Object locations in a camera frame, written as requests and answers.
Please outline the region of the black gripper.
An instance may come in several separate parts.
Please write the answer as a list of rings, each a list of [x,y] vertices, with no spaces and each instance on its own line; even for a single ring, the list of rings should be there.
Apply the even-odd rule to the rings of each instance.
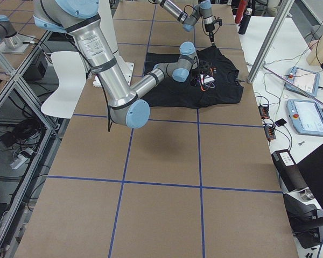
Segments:
[[[215,16],[210,16],[203,19],[205,32],[209,34],[209,39],[211,46],[214,46],[214,30],[215,25],[218,24],[219,27],[222,25],[222,19],[220,17],[216,18]]]
[[[191,86],[199,87],[201,90],[210,90],[215,88],[214,72],[210,63],[200,60],[196,62],[196,65],[197,67],[191,71]]]

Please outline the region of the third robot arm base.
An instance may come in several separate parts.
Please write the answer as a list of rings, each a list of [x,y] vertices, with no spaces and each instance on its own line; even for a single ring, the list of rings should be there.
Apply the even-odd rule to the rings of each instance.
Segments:
[[[0,51],[5,54],[23,54],[30,41],[24,42],[25,36],[19,35],[10,19],[0,15]]]

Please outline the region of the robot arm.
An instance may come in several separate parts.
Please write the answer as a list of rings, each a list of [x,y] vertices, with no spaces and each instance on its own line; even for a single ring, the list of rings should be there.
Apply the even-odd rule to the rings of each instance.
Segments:
[[[222,26],[222,19],[213,15],[210,1],[202,1],[196,6],[186,5],[183,9],[170,0],[154,0],[149,3],[159,5],[166,10],[182,24],[183,29],[187,32],[194,29],[195,24],[201,19],[204,34],[209,37],[211,45],[216,46],[214,35]]]
[[[150,116],[149,104],[142,97],[167,77],[184,82],[196,67],[196,50],[187,41],[180,45],[174,63],[160,63],[139,82],[130,86],[100,28],[100,1],[34,1],[34,22],[39,28],[73,37],[80,53],[108,94],[109,119],[129,128],[140,128]]]

